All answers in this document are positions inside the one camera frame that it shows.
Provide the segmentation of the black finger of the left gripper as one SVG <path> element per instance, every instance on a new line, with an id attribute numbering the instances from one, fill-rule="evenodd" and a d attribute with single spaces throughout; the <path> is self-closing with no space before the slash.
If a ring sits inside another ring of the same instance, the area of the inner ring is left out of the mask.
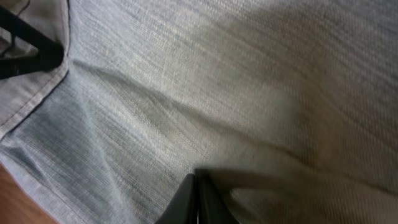
<path id="1" fill-rule="evenodd" d="M 1 79 L 47 72 L 61 66 L 64 48 L 23 21 L 18 14 L 1 7 Z"/>

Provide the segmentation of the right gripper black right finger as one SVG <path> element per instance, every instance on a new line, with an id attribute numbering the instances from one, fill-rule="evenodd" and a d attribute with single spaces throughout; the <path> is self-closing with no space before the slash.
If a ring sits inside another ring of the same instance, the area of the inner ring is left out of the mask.
<path id="1" fill-rule="evenodd" d="M 209 175 L 198 174 L 197 184 L 200 224 L 239 224 L 228 210 Z"/>

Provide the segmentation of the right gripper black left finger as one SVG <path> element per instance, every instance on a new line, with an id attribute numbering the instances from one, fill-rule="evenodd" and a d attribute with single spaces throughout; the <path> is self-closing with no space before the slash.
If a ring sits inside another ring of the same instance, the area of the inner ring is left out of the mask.
<path id="1" fill-rule="evenodd" d="M 155 224 L 196 224 L 197 186 L 194 174 L 187 174 Z"/>

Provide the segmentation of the light blue denim shorts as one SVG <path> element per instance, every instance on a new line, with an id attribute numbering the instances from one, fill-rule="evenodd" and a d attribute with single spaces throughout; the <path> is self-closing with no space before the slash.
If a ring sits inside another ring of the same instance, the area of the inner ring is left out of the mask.
<path id="1" fill-rule="evenodd" d="M 60 223 L 397 222 L 396 1 L 2 1 L 62 43 L 1 82 L 1 163 Z"/>

